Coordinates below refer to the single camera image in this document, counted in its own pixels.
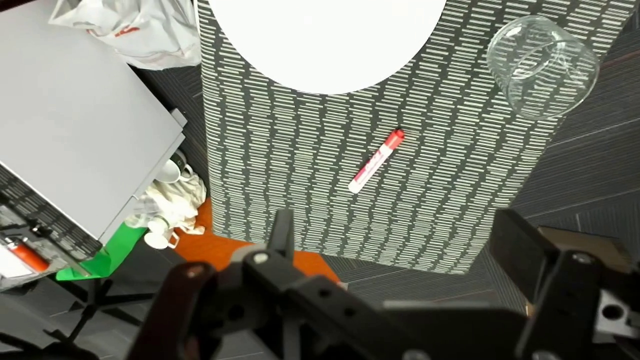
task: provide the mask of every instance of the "patterned tablecloth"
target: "patterned tablecloth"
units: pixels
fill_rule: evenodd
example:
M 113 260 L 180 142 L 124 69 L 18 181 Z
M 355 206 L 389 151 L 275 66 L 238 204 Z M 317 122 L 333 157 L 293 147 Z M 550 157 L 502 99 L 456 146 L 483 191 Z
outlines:
M 298 248 L 463 273 L 552 140 L 561 117 L 514 115 L 487 66 L 492 33 L 545 13 L 602 56 L 634 0 L 448 0 L 393 78 L 345 96 L 301 94 L 256 72 L 200 1 L 214 229 L 265 241 L 297 210 Z M 359 193 L 359 165 L 403 125 L 406 142 Z

